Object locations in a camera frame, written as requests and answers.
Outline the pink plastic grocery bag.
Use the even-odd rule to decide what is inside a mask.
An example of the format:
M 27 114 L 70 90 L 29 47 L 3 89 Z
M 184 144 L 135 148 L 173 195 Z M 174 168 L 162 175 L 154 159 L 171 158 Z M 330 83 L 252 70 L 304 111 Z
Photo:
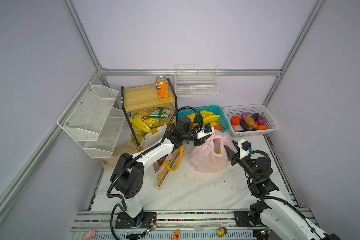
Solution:
M 233 147 L 227 133 L 215 131 L 204 144 L 195 147 L 190 155 L 194 171 L 199 173 L 217 173 L 229 163 L 225 146 Z

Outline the red cola can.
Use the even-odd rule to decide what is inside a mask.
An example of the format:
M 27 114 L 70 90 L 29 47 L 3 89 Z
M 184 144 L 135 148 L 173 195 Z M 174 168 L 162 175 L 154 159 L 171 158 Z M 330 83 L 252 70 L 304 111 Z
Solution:
M 167 156 L 168 156 L 168 155 L 165 155 L 165 156 L 161 157 L 161 158 L 157 161 L 157 163 L 158 163 L 159 166 L 162 166 L 162 164 L 165 162 Z

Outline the white canvas tote bag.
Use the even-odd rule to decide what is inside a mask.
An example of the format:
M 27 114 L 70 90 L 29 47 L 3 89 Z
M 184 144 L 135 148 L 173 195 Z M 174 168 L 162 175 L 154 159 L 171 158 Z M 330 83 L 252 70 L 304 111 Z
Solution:
M 139 147 L 138 151 L 145 151 L 151 145 L 155 144 L 163 137 L 167 124 L 155 127 L 150 133 L 146 134 Z M 168 178 L 168 176 L 177 170 L 180 165 L 184 153 L 184 147 L 176 149 L 173 153 L 161 157 L 154 162 L 149 168 L 146 167 L 144 174 L 145 182 L 152 185 L 156 189 L 161 189 Z

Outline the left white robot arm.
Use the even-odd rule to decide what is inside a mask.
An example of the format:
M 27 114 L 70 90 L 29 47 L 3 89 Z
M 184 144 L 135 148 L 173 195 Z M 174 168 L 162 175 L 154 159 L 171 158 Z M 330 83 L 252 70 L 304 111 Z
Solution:
M 166 127 L 160 141 L 136 154 L 124 153 L 119 157 L 106 193 L 109 199 L 121 200 L 120 204 L 115 204 L 113 207 L 110 217 L 110 229 L 115 240 L 118 239 L 113 223 L 116 208 L 127 216 L 133 228 L 139 227 L 143 222 L 144 208 L 138 193 L 143 186 L 146 168 L 181 148 L 185 141 L 191 140 L 198 147 L 214 133 L 214 127 L 205 126 L 204 122 L 194 127 L 189 117 L 182 116 L 177 119 L 173 127 L 169 125 Z

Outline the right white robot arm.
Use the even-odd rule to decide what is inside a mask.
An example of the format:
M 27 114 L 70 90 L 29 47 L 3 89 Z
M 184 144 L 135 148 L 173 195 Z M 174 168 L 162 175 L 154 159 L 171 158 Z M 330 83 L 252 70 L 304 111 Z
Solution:
M 228 160 L 245 171 L 250 193 L 258 199 L 250 206 L 248 219 L 251 225 L 265 225 L 282 240 L 339 239 L 336 234 L 328 234 L 316 226 L 286 199 L 270 178 L 272 162 L 266 152 L 253 150 L 251 143 L 244 139 L 232 143 L 236 151 L 224 146 Z

